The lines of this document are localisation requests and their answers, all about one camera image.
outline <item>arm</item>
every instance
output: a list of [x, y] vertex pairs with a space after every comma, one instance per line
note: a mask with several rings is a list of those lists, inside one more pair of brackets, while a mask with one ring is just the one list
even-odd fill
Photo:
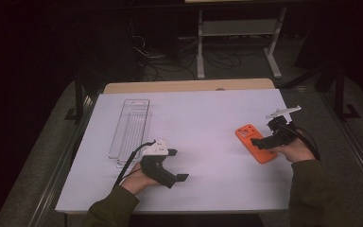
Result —
[[320, 162], [300, 140], [287, 146], [272, 148], [293, 164], [290, 191], [290, 225], [350, 227], [352, 223], [343, 210], [343, 198], [326, 175]]
[[135, 197], [150, 185], [157, 184], [134, 165], [133, 172], [120, 185], [117, 185], [107, 198], [97, 201], [88, 210], [84, 227], [128, 226], [131, 213], [138, 204]]

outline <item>table leg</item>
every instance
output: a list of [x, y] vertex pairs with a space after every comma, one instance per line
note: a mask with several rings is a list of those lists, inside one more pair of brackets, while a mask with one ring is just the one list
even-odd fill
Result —
[[273, 58], [273, 51], [275, 50], [276, 42], [278, 41], [279, 34], [283, 25], [283, 20], [285, 18], [285, 12], [287, 8], [282, 8], [279, 14], [278, 21], [276, 22], [275, 28], [272, 33], [272, 38], [269, 47], [264, 48], [265, 56], [267, 57], [270, 69], [272, 70], [273, 76], [276, 79], [282, 77], [281, 71], [279, 70], [276, 60]]
[[197, 54], [197, 78], [205, 78], [204, 59], [202, 58], [202, 10], [199, 11], [199, 52]]

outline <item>floor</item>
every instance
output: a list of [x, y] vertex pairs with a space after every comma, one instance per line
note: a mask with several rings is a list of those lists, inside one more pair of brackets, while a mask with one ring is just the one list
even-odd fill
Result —
[[[207, 41], [204, 47], [205, 79], [269, 78], [276, 86], [285, 84], [306, 70], [294, 67], [303, 39], [282, 38], [274, 56], [283, 77], [274, 79], [266, 62], [264, 37], [231, 38]], [[194, 40], [186, 39], [186, 49]], [[183, 52], [179, 62], [157, 58], [146, 64], [144, 80], [194, 79], [195, 54]], [[295, 124], [310, 131], [317, 141], [321, 160], [345, 198], [345, 209], [354, 226], [363, 226], [363, 94], [346, 79], [345, 103], [353, 104], [360, 118], [341, 122], [333, 112], [334, 87], [326, 93], [314, 89], [318, 76], [289, 90], [282, 90], [287, 106], [302, 106], [292, 115]], [[94, 101], [85, 101], [85, 115], [91, 113]], [[56, 200], [71, 166], [71, 154], [82, 136], [88, 118], [75, 124], [66, 120], [75, 108], [75, 85], [69, 84], [60, 99], [16, 184], [0, 213], [0, 226], [80, 226], [83, 215], [65, 216], [56, 212]], [[266, 227], [289, 226], [287, 212], [260, 214]]]

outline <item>wire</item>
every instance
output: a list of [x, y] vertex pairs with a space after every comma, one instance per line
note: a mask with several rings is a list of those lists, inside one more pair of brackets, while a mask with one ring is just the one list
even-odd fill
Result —
[[122, 180], [123, 180], [123, 179], [125, 179], [125, 178], [127, 178], [129, 175], [131, 175], [131, 174], [133, 174], [133, 173], [135, 173], [135, 172], [137, 172], [137, 171], [140, 171], [140, 170], [141, 170], [141, 168], [139, 168], [139, 169], [136, 169], [136, 170], [132, 171], [132, 172], [131, 172], [131, 173], [129, 173], [128, 175], [124, 176], [124, 177], [122, 178]]
[[154, 140], [154, 142], [144, 143], [144, 144], [140, 145], [140, 147], [138, 147], [135, 151], [133, 151], [133, 152], [131, 153], [131, 155], [130, 155], [129, 159], [128, 159], [128, 160], [126, 161], [126, 163], [125, 163], [125, 166], [123, 166], [122, 171], [120, 172], [119, 176], [117, 177], [117, 180], [116, 180], [116, 182], [114, 183], [113, 188], [114, 188], [115, 186], [119, 185], [119, 184], [122, 182], [122, 180], [123, 180], [123, 176], [125, 175], [126, 170], [127, 170], [127, 169], [128, 169], [128, 167], [130, 166], [131, 161], [134, 159], [134, 157], [135, 157], [135, 155], [137, 154], [137, 152], [138, 152], [141, 148], [143, 148], [143, 147], [145, 147], [145, 146], [151, 146], [151, 145], [153, 145], [153, 144], [155, 144], [155, 143], [156, 143], [156, 141], [155, 141], [155, 140]]
[[287, 130], [287, 131], [291, 131], [292, 133], [294, 133], [295, 135], [297, 135], [297, 137], [299, 137], [300, 140], [302, 140], [303, 143], [305, 143], [305, 145], [310, 149], [310, 151], [312, 152], [312, 154], [314, 155], [314, 157], [320, 161], [320, 153], [318, 152], [318, 148], [317, 145], [315, 144], [315, 140], [314, 138], [307, 132], [304, 131], [301, 128], [297, 128], [295, 127], [295, 130], [302, 130], [305, 134], [309, 135], [310, 138], [313, 140], [314, 146], [299, 132], [297, 131], [293, 131], [292, 129], [290, 129], [289, 127], [286, 127], [284, 125], [278, 125], [279, 127]]

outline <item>sleeve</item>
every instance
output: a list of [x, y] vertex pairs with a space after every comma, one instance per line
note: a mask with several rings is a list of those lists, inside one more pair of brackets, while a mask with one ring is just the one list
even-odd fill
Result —
[[353, 226], [343, 210], [341, 194], [329, 180], [319, 161], [302, 161], [292, 167], [289, 203], [292, 227]]
[[138, 202], [132, 193], [118, 185], [107, 198], [90, 207], [83, 226], [128, 226], [131, 213]]

